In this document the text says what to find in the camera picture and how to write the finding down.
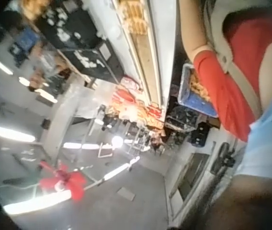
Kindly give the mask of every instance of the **plastic crate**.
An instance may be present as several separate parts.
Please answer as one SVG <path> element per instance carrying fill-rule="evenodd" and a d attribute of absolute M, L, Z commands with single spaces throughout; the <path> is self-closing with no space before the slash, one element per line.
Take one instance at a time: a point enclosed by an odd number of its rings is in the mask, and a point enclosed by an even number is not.
<path fill-rule="evenodd" d="M 181 77 L 181 86 L 178 96 L 178 103 L 185 107 L 194 109 L 200 113 L 211 117 L 218 117 L 216 110 L 210 102 L 205 101 L 189 88 L 189 80 L 191 75 L 191 65 L 184 64 Z"/>

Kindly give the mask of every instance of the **backpack strap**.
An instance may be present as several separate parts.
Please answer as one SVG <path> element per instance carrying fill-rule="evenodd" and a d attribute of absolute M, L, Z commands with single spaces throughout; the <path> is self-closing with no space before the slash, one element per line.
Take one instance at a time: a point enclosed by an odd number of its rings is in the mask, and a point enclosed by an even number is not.
<path fill-rule="evenodd" d="M 223 33 L 223 23 L 226 17 L 233 12 L 241 10 L 247 10 L 252 8 L 260 8 L 269 6 L 268 0 L 216 0 L 213 10 L 209 3 L 205 3 L 204 7 L 204 21 L 207 37 L 211 43 L 214 44 L 214 49 L 217 53 L 218 61 L 224 71 L 229 73 L 233 78 L 237 86 L 243 93 L 247 103 L 249 104 L 255 118 L 259 118 L 262 114 L 261 102 L 252 85 L 239 69 L 239 67 L 233 62 L 233 53 L 231 47 L 226 40 Z"/>

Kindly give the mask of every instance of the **food item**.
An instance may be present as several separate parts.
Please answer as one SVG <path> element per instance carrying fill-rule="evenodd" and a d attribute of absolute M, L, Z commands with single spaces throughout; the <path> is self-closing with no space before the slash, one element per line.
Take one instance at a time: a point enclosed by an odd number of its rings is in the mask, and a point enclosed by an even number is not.
<path fill-rule="evenodd" d="M 147 22 L 144 17 L 144 9 L 138 0 L 120 1 L 120 9 L 123 14 L 124 22 L 132 34 L 146 35 Z"/>
<path fill-rule="evenodd" d="M 200 83 L 195 71 L 192 71 L 190 75 L 189 88 L 192 92 L 196 93 L 207 102 L 211 101 L 207 89 Z"/>
<path fill-rule="evenodd" d="M 21 0 L 20 6 L 25 17 L 34 21 L 51 3 L 51 0 Z"/>

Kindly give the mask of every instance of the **merchandise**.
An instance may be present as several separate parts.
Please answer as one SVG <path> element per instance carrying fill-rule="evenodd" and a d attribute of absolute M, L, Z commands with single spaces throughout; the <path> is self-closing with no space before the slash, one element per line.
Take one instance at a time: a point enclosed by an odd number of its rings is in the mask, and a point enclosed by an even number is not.
<path fill-rule="evenodd" d="M 195 71 L 192 71 L 191 78 L 189 81 L 189 87 L 192 92 L 196 93 L 207 102 L 211 101 L 207 89 L 200 83 L 199 78 Z"/>

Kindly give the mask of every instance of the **fluorescent light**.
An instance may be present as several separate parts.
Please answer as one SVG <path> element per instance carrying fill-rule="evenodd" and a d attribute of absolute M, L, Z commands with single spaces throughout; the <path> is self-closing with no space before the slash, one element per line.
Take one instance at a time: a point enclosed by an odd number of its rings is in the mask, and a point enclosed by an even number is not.
<path fill-rule="evenodd" d="M 124 143 L 125 143 L 125 144 L 132 144 L 132 143 L 133 143 L 133 140 L 125 139 Z"/>
<path fill-rule="evenodd" d="M 57 103 L 57 100 L 54 98 L 54 96 L 52 96 L 48 92 L 46 92 L 46 91 L 44 91 L 42 89 L 35 90 L 35 92 L 39 93 L 40 96 L 46 98 L 47 100 L 49 100 L 49 101 L 51 101 L 53 103 Z"/>
<path fill-rule="evenodd" d="M 7 68 L 5 65 L 3 65 L 1 62 L 0 62 L 0 69 L 3 70 L 8 75 L 12 75 L 13 74 L 13 72 L 9 68 Z"/>
<path fill-rule="evenodd" d="M 145 152 L 145 151 L 148 151 L 150 148 L 151 148 L 150 146 L 145 146 L 145 147 L 144 147 L 144 152 Z"/>
<path fill-rule="evenodd" d="M 109 180 L 116 176 L 117 174 L 121 173 L 123 170 L 127 169 L 130 166 L 130 164 L 125 163 L 124 165 L 121 165 L 119 168 L 116 168 L 115 170 L 109 172 L 104 176 L 104 180 Z"/>
<path fill-rule="evenodd" d="M 63 147 L 65 149 L 79 149 L 80 148 L 80 143 L 71 143 L 71 142 L 66 142 Z"/>
<path fill-rule="evenodd" d="M 71 149 L 71 150 L 77 150 L 80 148 L 80 143 L 72 143 L 72 142 L 66 142 L 63 145 L 63 148 L 65 149 Z M 98 144 L 83 144 L 82 149 L 84 150 L 98 150 L 100 146 Z M 104 150 L 110 150 L 113 146 L 110 144 L 105 144 L 102 146 L 102 149 Z"/>
<path fill-rule="evenodd" d="M 19 77 L 19 82 L 26 87 L 30 85 L 30 81 L 23 77 Z"/>
<path fill-rule="evenodd" d="M 0 127 L 0 137 L 11 139 L 11 140 L 24 141 L 24 142 L 35 141 L 35 137 L 32 135 L 28 135 L 25 133 L 21 133 L 12 129 L 2 128 L 2 127 Z"/>
<path fill-rule="evenodd" d="M 114 136 L 112 139 L 112 145 L 115 149 L 123 146 L 123 138 L 120 136 Z"/>
<path fill-rule="evenodd" d="M 82 149 L 84 150 L 98 150 L 100 146 L 98 144 L 83 144 Z"/>
<path fill-rule="evenodd" d="M 57 205 L 71 198 L 71 191 L 65 190 L 62 192 L 51 193 L 41 197 L 36 197 L 20 203 L 5 205 L 3 208 L 9 215 L 19 215 L 23 213 L 41 210 L 47 207 Z"/>
<path fill-rule="evenodd" d="M 130 165 L 133 165 L 133 164 L 135 164 L 137 161 L 139 161 L 140 160 L 140 157 L 139 156 L 137 156 L 136 158 L 133 158 L 131 161 L 130 161 Z"/>
<path fill-rule="evenodd" d="M 101 126 L 104 125 L 104 122 L 100 119 L 94 119 L 94 122 Z"/>

